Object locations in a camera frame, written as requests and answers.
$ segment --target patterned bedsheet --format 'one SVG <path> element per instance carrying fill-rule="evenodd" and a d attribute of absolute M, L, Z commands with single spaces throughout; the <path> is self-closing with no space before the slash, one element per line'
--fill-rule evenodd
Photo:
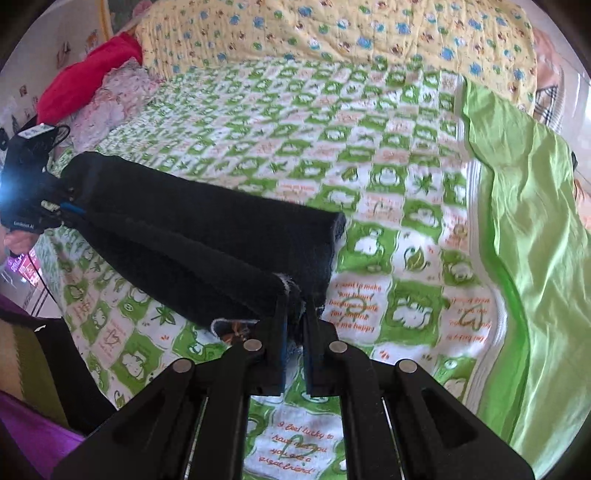
<path fill-rule="evenodd" d="M 462 82 L 419 62 L 196 70 L 164 85 L 97 150 L 344 212 L 324 320 L 374 359 L 415 359 L 476 411 L 505 310 L 478 254 L 478 163 L 454 113 Z M 80 354 L 118 407 L 175 359 L 225 350 L 126 282 L 76 231 L 47 232 L 37 251 Z M 297 356 L 287 377 L 282 398 L 252 399 L 245 478 L 343 478 L 338 399 L 307 396 Z"/>

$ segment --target metal pin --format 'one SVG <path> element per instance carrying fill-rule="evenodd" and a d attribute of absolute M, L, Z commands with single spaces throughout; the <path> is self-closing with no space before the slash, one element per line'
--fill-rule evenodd
<path fill-rule="evenodd" d="M 186 358 L 181 358 L 173 363 L 173 370 L 178 374 L 183 374 L 191 370 L 191 366 L 193 362 L 191 360 L 187 360 Z"/>
<path fill-rule="evenodd" d="M 409 359 L 401 360 L 398 368 L 406 374 L 413 374 L 417 371 L 417 364 Z"/>
<path fill-rule="evenodd" d="M 249 352 L 258 352 L 262 348 L 262 342 L 256 338 L 251 338 L 242 344 L 244 350 Z"/>
<path fill-rule="evenodd" d="M 334 353 L 345 353 L 347 351 L 347 344 L 345 342 L 341 342 L 340 340 L 335 340 L 331 342 L 329 345 L 330 351 Z"/>

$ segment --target yellow floral blanket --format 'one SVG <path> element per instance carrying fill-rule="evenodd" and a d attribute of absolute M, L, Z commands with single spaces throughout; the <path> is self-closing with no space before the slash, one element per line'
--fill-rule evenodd
<path fill-rule="evenodd" d="M 165 78 L 281 56 L 459 72 L 531 114 L 537 64 L 521 7 L 503 0 L 160 0 L 136 30 Z"/>

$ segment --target red pillow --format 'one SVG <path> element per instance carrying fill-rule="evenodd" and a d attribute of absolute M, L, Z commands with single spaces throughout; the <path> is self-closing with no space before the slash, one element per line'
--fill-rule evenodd
<path fill-rule="evenodd" d="M 141 64 L 142 47 L 134 37 L 122 33 L 62 70 L 39 98 L 37 123 L 56 124 L 80 110 L 92 100 L 103 77 L 131 57 Z"/>

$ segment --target green cloth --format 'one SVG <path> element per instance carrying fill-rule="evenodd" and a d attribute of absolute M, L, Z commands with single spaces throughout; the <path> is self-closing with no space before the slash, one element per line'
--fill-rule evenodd
<path fill-rule="evenodd" d="M 483 391 L 486 401 L 480 402 L 478 417 L 508 442 L 521 410 L 530 345 L 519 292 L 495 251 L 495 225 L 490 214 L 493 179 L 492 170 L 482 166 L 478 190 L 480 257 L 489 277 L 502 292 L 508 318 L 505 342 L 486 381 Z"/>
<path fill-rule="evenodd" d="M 494 173 L 496 254 L 521 299 L 530 361 L 511 445 L 543 476 L 591 408 L 591 250 L 562 138 L 468 82 L 469 142 Z"/>

